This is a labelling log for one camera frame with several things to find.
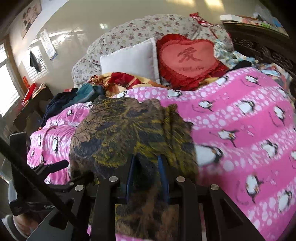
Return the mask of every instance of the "white wall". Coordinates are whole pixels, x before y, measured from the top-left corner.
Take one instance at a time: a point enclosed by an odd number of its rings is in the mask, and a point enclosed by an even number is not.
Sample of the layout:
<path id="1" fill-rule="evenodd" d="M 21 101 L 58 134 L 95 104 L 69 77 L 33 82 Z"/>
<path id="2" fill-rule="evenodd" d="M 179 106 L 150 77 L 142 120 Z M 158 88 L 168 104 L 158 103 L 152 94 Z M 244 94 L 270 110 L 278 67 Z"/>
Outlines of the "white wall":
<path id="1" fill-rule="evenodd" d="M 18 67 L 24 58 L 30 43 L 36 38 L 37 33 L 41 30 L 43 25 L 68 1 L 69 0 L 40 0 L 42 11 L 23 39 L 21 36 L 22 12 L 15 18 L 9 28 L 9 38 L 12 53 Z"/>

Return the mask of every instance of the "window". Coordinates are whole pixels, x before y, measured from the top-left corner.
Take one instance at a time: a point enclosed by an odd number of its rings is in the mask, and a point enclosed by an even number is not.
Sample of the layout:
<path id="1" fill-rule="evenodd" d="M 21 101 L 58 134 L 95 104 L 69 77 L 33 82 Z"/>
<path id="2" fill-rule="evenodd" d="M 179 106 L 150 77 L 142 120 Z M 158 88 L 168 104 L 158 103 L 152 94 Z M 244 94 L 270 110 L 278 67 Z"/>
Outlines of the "window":
<path id="1" fill-rule="evenodd" d="M 41 64 L 42 68 L 41 68 L 41 72 L 39 72 L 39 73 L 37 73 L 37 70 L 34 67 L 30 66 L 30 50 L 35 55 L 37 62 L 41 58 L 39 63 Z M 46 67 L 44 59 L 41 56 L 39 46 L 32 47 L 30 50 L 27 50 L 26 57 L 22 60 L 22 62 L 24 64 L 24 67 L 25 67 L 31 81 L 34 82 L 34 81 L 40 79 L 41 77 L 45 76 L 46 74 L 48 74 L 49 71 Z"/>
<path id="2" fill-rule="evenodd" d="M 20 97 L 13 83 L 13 76 L 9 69 L 9 62 L 5 51 L 4 44 L 0 45 L 0 115 L 4 116 L 9 108 Z"/>

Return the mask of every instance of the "black cable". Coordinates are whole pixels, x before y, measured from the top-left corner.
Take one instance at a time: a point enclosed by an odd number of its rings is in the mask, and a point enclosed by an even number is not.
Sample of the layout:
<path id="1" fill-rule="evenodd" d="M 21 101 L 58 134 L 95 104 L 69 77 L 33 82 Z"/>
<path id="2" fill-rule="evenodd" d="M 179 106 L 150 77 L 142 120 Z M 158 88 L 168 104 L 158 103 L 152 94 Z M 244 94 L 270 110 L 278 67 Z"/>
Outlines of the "black cable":
<path id="1" fill-rule="evenodd" d="M 2 138 L 0 138 L 0 152 L 11 162 L 15 168 L 31 182 L 77 229 L 83 240 L 89 240 L 87 232 L 83 231 L 81 224 L 76 216 L 69 210 L 65 203 L 39 179 L 38 175 L 23 161 L 22 158 L 15 152 Z"/>

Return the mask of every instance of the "white pillow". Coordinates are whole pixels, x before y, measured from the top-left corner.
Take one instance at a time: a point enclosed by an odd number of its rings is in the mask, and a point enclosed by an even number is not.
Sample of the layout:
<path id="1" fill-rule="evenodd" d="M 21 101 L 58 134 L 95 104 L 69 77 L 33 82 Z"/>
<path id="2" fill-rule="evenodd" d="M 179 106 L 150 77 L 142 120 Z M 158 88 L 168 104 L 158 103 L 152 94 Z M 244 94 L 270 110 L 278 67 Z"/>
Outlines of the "white pillow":
<path id="1" fill-rule="evenodd" d="M 122 72 L 160 84 L 154 38 L 100 57 L 102 74 Z"/>

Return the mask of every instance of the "black jacket hanging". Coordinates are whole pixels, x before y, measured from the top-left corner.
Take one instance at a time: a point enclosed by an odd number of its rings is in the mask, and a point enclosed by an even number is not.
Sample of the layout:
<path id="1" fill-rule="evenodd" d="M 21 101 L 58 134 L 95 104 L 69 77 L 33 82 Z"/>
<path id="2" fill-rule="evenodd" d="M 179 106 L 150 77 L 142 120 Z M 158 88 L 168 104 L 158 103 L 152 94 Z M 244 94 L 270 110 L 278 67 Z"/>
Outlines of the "black jacket hanging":
<path id="1" fill-rule="evenodd" d="M 37 73 L 41 72 L 41 69 L 42 69 L 41 64 L 37 62 L 35 55 L 31 51 L 30 51 L 30 66 L 34 67 Z"/>

